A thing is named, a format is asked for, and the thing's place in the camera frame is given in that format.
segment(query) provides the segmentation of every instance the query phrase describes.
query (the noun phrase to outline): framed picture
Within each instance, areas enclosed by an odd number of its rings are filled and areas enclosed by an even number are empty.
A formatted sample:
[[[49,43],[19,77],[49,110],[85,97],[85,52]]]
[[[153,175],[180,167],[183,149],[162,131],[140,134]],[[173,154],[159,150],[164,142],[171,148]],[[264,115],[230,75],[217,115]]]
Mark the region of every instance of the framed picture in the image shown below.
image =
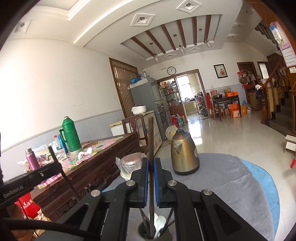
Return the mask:
[[[214,68],[218,79],[228,77],[224,64],[216,64]]]

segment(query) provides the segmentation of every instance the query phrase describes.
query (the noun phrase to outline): dark wooden table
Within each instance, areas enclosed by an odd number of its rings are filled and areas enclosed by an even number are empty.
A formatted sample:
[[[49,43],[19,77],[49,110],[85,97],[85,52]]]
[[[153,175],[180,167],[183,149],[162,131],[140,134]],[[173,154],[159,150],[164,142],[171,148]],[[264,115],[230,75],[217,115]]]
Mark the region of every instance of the dark wooden table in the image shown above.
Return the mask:
[[[120,175],[120,170],[115,164],[115,157],[122,158],[128,154],[141,151],[137,132],[122,136],[123,138],[114,144],[66,173],[81,197],[86,196],[93,189],[105,189]],[[50,186],[43,189],[35,187],[31,195],[33,201],[41,207],[43,214],[52,221],[59,219],[77,202],[63,177],[58,178]]]
[[[228,103],[233,103],[234,101],[237,101],[237,103],[239,104],[239,116],[242,117],[242,110],[240,107],[240,102],[239,102],[239,96],[238,95],[234,95],[234,96],[230,96],[230,97],[223,97],[220,99],[212,99],[213,101],[213,107],[215,108],[215,104],[218,107],[218,112],[219,112],[219,118],[221,121],[221,111],[219,108],[219,104],[228,104]]]

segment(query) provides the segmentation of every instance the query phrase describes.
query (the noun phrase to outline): thermos lid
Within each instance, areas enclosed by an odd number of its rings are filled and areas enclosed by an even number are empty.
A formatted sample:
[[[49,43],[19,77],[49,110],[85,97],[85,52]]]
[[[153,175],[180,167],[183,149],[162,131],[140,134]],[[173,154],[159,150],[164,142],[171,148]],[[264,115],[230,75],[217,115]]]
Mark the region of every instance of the thermos lid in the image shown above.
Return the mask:
[[[26,154],[28,154],[28,153],[31,152],[31,151],[32,151],[32,148],[27,149],[27,150],[26,150]]]
[[[183,131],[182,129],[178,129],[176,131],[176,134],[173,136],[173,140],[183,140],[189,136],[190,134],[188,132]]]

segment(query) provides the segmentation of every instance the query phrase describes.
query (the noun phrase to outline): wooden ceiling beam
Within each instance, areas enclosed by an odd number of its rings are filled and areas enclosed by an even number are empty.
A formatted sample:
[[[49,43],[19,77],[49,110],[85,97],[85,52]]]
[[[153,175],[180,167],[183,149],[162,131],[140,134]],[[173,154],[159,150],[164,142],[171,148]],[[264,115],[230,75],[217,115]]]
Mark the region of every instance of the wooden ceiling beam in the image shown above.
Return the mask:
[[[165,26],[164,24],[162,24],[162,25],[161,25],[161,28],[162,28],[163,31],[165,32],[165,35],[166,35],[166,37],[168,38],[168,40],[170,41],[170,44],[171,44],[173,50],[176,50],[176,47],[175,47],[175,45],[174,45],[174,42],[173,42],[172,38],[170,37],[170,34],[169,34],[169,32],[168,32],[166,26]]]
[[[135,36],[131,37],[131,40],[133,40],[135,43],[137,43],[138,45],[140,45],[144,50],[146,50],[149,54],[151,54],[151,56],[154,56],[154,53],[148,49],[140,40],[138,40]]]
[[[197,17],[192,17],[192,27],[193,27],[193,43],[197,45]]]
[[[145,31],[146,34],[148,34],[148,36],[152,39],[152,41],[154,43],[156,43],[156,45],[159,47],[159,49],[161,50],[161,52],[166,53],[165,50],[163,49],[163,47],[160,45],[160,43],[157,41],[157,39],[154,37],[154,35],[150,32],[150,30],[146,30]]]
[[[212,15],[206,15],[205,19],[205,38],[208,39]]]
[[[185,35],[184,35],[184,31],[183,31],[183,27],[182,27],[182,23],[181,23],[181,19],[177,20],[177,24],[178,24],[178,28],[181,34],[181,39],[183,42],[183,47],[186,48],[186,40],[185,40]]]

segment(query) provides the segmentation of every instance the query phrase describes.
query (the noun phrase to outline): blue bottle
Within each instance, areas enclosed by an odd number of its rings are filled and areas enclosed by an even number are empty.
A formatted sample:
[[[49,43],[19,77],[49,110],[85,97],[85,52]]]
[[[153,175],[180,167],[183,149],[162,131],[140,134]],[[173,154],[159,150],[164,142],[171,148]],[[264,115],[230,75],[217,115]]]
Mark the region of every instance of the blue bottle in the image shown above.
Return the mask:
[[[65,153],[68,153],[68,149],[67,149],[67,146],[66,146],[66,143],[63,141],[62,137],[61,137],[61,134],[58,134],[57,136],[59,138],[59,141],[63,147],[63,149],[65,150]]]

